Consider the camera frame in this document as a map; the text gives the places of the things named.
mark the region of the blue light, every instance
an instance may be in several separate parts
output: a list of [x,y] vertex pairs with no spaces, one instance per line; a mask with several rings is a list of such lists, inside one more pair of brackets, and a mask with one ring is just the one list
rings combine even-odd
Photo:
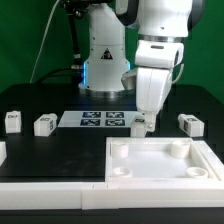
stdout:
[[83,85],[85,86],[86,85],[86,62],[84,62],[83,64]]
[[131,70],[131,63],[128,63],[128,70]]

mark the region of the circular hole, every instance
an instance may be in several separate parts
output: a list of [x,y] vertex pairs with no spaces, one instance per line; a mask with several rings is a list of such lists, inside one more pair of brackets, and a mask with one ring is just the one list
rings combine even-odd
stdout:
[[187,176],[192,178],[208,178],[208,171],[199,167],[190,167],[187,169]]
[[112,172],[113,177],[132,177],[132,171],[126,167],[116,167]]

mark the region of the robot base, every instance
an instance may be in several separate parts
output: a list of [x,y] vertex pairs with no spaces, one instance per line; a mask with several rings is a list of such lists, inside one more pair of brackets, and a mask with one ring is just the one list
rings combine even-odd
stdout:
[[136,92],[136,89],[121,90],[121,91],[94,91],[80,84],[79,92],[80,94],[87,95],[90,97],[113,99],[113,98],[123,97],[127,95],[134,95]]

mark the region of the white tray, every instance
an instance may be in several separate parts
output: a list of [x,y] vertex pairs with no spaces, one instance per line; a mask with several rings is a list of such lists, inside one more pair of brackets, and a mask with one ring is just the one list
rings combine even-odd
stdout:
[[[177,140],[188,156],[171,150]],[[192,166],[207,176],[186,175]],[[0,209],[224,207],[224,166],[203,141],[108,138],[105,173],[102,183],[0,183]]]

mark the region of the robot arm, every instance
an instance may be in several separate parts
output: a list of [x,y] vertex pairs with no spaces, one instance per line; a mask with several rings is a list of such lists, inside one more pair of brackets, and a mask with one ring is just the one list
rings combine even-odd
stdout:
[[204,1],[117,0],[116,4],[124,25],[139,26],[136,106],[145,114],[145,131],[153,132],[156,115],[171,89],[173,68],[183,59],[181,38],[199,21]]

